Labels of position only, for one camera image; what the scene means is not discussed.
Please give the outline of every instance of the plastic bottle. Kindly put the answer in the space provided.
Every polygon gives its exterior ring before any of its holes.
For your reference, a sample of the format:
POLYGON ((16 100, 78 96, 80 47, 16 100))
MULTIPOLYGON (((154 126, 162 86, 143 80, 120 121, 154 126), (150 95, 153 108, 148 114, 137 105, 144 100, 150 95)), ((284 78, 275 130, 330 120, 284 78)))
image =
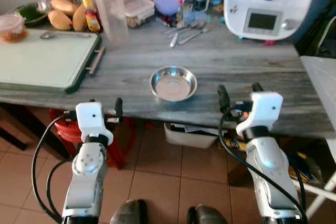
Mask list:
POLYGON ((176 13, 176 21, 182 21, 183 19, 183 0, 178 0, 178 3, 180 4, 179 8, 177 9, 176 13))
POLYGON ((128 38, 123 0, 96 0, 100 20, 107 39, 116 46, 128 38))

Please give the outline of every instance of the stainless steel bowl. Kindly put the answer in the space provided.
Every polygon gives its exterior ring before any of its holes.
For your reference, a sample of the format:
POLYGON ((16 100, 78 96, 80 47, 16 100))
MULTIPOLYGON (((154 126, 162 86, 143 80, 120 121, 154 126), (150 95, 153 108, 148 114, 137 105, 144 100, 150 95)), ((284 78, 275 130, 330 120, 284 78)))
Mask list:
POLYGON ((178 102, 188 99, 196 92, 197 79, 183 67, 166 66, 151 75, 150 86, 155 96, 178 102))

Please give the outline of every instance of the kitchen counter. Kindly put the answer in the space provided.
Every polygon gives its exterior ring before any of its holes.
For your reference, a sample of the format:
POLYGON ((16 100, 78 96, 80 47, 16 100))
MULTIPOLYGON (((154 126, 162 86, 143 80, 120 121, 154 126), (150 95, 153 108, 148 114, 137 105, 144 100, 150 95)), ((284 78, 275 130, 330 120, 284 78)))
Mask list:
MULTIPOLYGON (((252 83, 259 82, 265 90, 284 97, 275 133, 334 136, 293 45, 279 42, 265 46, 262 41, 239 40, 219 20, 214 23, 209 33, 171 49, 160 34, 167 28, 152 21, 130 30, 130 39, 124 45, 107 47, 96 75, 86 75, 75 93, 0 89, 0 101, 74 109, 79 102, 95 99, 112 113, 116 98, 121 97, 125 116, 217 127, 221 116, 218 85, 225 85, 233 103, 248 99, 252 83), (165 65, 180 65, 196 75, 198 88, 193 97, 172 103, 151 93, 149 77, 165 65)), ((225 126, 235 127, 232 123, 225 126)))

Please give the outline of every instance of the white plastic box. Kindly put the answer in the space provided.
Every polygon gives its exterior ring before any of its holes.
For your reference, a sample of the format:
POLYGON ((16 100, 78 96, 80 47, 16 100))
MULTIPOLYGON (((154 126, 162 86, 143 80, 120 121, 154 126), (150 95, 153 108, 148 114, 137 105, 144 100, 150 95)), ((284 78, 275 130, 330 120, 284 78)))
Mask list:
POLYGON ((206 136, 206 135, 171 131, 170 126, 171 125, 169 123, 164 123, 166 140, 170 144, 186 145, 190 147, 206 149, 209 148, 217 139, 217 136, 206 136))
POLYGON ((154 15, 154 2, 151 0, 124 0, 127 24, 136 28, 154 15))

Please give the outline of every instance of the cutting board handle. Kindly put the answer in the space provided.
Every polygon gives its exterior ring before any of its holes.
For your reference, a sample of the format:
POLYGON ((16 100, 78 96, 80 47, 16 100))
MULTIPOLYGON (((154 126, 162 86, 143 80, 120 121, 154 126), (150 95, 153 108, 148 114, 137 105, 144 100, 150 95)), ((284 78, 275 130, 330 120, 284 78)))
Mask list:
POLYGON ((95 52, 97 52, 97 56, 93 62, 93 64, 91 65, 91 67, 86 67, 86 70, 89 70, 89 74, 90 75, 94 75, 96 69, 97 69, 97 66, 99 65, 100 61, 101 61, 101 57, 102 55, 104 54, 104 51, 105 51, 105 47, 102 46, 100 49, 98 50, 95 50, 95 52))

